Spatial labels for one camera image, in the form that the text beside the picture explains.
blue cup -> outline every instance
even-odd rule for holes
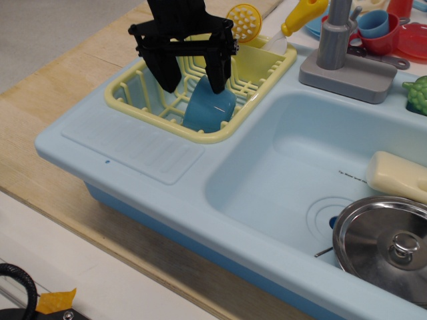
[[[203,76],[190,97],[182,125],[195,131],[216,132],[221,129],[222,121],[230,121],[235,106],[236,95],[228,89],[215,94]]]
[[[373,10],[365,13],[358,20],[358,28],[363,38],[374,39],[385,36],[390,32],[387,11]]]

yellow scrub brush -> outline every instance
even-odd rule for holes
[[[246,3],[236,5],[227,14],[227,19],[234,22],[233,38],[241,43],[249,42],[260,34],[262,17],[252,5]]]
[[[328,0],[300,0],[282,24],[281,30],[263,47],[263,50],[284,55],[288,48],[286,36],[301,29],[307,22],[319,17],[328,7]],[[236,5],[227,15],[234,22],[232,33],[240,43],[255,39],[261,31],[262,16],[252,5]]]

dish brush handle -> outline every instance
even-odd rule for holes
[[[307,22],[319,17],[328,7],[328,0],[300,0],[282,24],[282,33],[289,37]]]

metal pot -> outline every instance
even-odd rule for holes
[[[344,271],[427,308],[427,206],[361,199],[338,216],[333,244]]]

light blue sink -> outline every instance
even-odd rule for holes
[[[427,117],[398,73],[371,105],[298,82],[301,55],[226,140],[210,145],[109,108],[107,83],[38,136],[40,156],[115,207],[319,319],[425,319],[427,311],[342,271],[331,219],[378,194],[379,150],[427,166]]]

